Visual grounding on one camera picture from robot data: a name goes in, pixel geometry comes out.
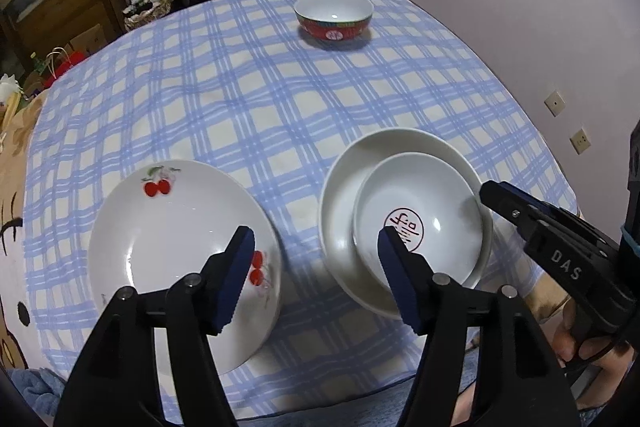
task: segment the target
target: red and white bowl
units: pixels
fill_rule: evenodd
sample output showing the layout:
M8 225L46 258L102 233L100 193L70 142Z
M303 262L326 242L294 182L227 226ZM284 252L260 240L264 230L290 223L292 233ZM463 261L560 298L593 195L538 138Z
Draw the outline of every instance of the red and white bowl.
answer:
M315 38L345 41L360 35L373 16L370 0L298 0L294 6L302 27Z

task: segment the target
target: bottle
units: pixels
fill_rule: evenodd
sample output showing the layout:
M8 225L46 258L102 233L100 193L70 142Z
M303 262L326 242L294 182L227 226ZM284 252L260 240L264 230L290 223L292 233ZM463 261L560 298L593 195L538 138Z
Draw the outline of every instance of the bottle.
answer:
M44 73L44 70L47 69L47 65L38 58L38 56L36 55L36 52L33 52L31 54L31 60L33 60L33 70L38 73L40 76L42 76L42 73Z

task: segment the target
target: blue gripper pad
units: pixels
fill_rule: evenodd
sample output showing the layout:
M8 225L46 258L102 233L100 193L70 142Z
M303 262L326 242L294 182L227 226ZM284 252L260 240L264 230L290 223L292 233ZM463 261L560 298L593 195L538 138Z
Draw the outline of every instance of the blue gripper pad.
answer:
M231 322L231 318L234 316L242 286L254 257L254 251L254 231L249 227L239 227L222 254L230 256L231 261L227 265L226 275L218 291L218 302L213 320L213 326L219 332Z
M396 305L400 310L402 321L411 326L414 331L418 331L422 328L418 310L418 294L400 261L400 256L394 249L393 242L389 237L390 233L398 234L393 227L386 227L378 233L378 257L385 271L386 280L391 287L391 293L393 293Z

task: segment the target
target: cherry pattern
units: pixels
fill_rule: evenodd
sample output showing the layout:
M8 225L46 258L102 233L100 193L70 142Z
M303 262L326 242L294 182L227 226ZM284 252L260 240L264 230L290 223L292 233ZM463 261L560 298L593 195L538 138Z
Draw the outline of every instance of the cherry pattern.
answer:
M267 266L267 257L263 251L254 251L254 257L251 260L249 268L249 282L258 290L258 295L268 296L271 288L271 280L269 277L269 267Z
M156 194L168 194L175 182L174 172L180 172L180 169L173 167L165 167L164 165L155 165L146 172L146 177L142 178L142 189L150 198Z

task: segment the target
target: red character logo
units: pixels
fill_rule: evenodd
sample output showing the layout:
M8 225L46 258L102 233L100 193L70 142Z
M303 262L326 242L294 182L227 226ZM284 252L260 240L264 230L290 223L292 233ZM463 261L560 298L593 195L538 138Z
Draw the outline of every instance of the red character logo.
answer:
M338 30L329 30L326 33L326 38L330 41L341 41L344 38L344 35L341 31Z
M420 216L410 208L396 208L386 216L385 227L394 227L410 252L417 250L424 238Z

